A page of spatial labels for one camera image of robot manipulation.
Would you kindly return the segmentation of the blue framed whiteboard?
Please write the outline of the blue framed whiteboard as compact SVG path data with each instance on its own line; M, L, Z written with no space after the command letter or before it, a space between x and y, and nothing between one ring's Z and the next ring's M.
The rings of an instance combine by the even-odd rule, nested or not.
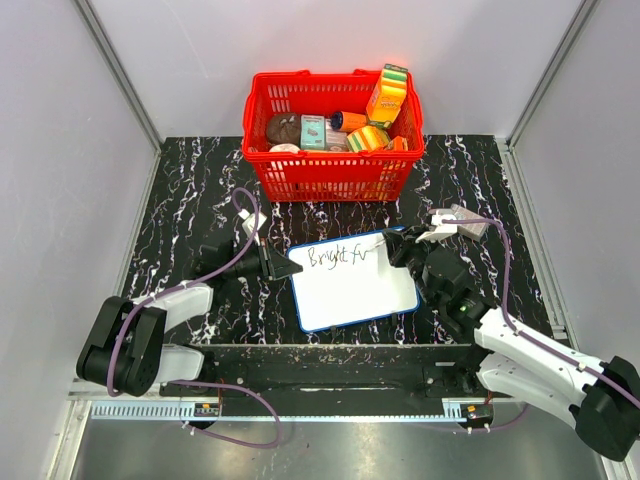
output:
M382 238L378 230L288 250L287 257L304 268L291 276L303 332L315 333L419 308L421 298L409 271L390 265L385 246L368 250Z

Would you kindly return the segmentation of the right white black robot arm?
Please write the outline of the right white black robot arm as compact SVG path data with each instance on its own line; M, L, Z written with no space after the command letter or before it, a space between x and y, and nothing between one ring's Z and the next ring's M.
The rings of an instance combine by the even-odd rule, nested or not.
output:
M639 373L629 361L583 354L494 307L473 287L468 268L435 241L440 227L386 229L389 263L405 268L421 299L458 344L456 387L484 389L543 410L574 429L599 455L626 459L639 440Z

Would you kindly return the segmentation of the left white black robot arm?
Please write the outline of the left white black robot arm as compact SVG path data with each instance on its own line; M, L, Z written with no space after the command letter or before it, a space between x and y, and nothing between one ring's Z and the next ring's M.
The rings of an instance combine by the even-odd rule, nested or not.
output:
M140 397L153 385L174 380L195 395L211 392L217 373L204 363L205 355L165 343L165 333L208 313L229 281L250 276L281 280L303 271L265 239L252 242L241 258L237 254L231 241L203 245L192 264L194 277L170 293L107 298L79 354L76 375L109 386L117 395Z

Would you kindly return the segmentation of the pink white eraser box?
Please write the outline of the pink white eraser box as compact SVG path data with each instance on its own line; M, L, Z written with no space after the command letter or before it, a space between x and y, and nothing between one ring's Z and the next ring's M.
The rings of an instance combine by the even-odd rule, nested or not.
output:
M473 241L480 241L488 228L485 222L480 222L481 216L458 204L452 204L451 210L457 220L473 220L473 223L458 224L458 233Z

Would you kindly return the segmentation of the red plastic shopping basket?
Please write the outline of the red plastic shopping basket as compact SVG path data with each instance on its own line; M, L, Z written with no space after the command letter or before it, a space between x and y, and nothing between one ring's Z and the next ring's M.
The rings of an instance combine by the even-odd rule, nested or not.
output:
M242 151L272 202L396 200L424 150L411 74L254 76Z

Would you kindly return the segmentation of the orange snack packet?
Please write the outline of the orange snack packet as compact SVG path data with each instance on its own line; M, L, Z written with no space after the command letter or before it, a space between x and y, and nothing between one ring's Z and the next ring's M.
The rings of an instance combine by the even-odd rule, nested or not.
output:
M408 140L405 137L396 136L387 144L385 149L389 151L408 151Z

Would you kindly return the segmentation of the yellow green sponge pack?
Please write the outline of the yellow green sponge pack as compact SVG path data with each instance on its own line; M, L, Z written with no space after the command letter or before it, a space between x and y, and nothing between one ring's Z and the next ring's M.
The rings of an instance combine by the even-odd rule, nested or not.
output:
M385 130L366 125L349 133L346 142L351 152L375 152L385 149L391 139Z

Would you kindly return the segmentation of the white round lid container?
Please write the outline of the white round lid container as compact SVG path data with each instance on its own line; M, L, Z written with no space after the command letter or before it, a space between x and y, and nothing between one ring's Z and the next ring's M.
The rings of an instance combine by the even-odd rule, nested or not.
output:
M274 153L284 152L284 153L297 154L299 151L300 151L300 148L297 145L291 144L291 143L278 144L270 148L270 152L274 152Z

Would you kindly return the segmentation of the pink white small box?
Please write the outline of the pink white small box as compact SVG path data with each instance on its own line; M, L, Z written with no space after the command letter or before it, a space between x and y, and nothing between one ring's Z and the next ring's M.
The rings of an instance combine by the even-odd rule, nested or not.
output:
M347 133L334 130L331 120L325 120L325 150L327 152L348 152Z

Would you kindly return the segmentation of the orange blue-capped bottle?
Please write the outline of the orange blue-capped bottle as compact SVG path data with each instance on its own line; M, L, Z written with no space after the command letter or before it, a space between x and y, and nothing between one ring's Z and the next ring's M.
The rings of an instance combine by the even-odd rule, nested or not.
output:
M330 117L330 126L334 131L351 133L368 124L364 114L336 111Z

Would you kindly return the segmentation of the brown round bread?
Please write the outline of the brown round bread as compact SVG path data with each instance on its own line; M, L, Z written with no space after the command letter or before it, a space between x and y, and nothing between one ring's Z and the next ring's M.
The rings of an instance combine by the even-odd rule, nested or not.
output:
M301 139L301 116L293 112L275 114L267 123L266 139L271 145L298 145Z

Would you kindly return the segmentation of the teal small box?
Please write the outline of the teal small box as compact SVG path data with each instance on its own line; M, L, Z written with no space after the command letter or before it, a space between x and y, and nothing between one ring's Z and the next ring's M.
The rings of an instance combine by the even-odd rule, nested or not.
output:
M300 149L324 151L326 146L326 120L320 115L302 115Z

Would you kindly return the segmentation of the orange juice carton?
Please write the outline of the orange juice carton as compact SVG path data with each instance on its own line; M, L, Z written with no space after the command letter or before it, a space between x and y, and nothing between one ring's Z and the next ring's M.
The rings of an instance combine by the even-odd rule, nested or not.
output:
M388 129L396 120L407 96L408 70L386 64L367 102L365 114L368 123Z

